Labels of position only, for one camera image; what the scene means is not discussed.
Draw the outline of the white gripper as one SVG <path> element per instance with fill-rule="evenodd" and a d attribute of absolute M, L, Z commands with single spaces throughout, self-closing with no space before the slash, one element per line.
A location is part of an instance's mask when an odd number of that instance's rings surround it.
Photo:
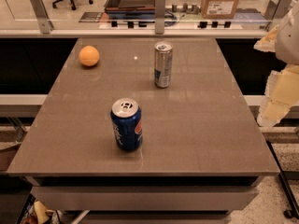
<path fill-rule="evenodd" d="M 253 48 L 276 52 L 279 60 L 292 63 L 280 72 L 272 71 L 267 79 L 257 122 L 262 127 L 273 127 L 299 102 L 299 66 L 296 65 L 299 64 L 299 3 Z"/>

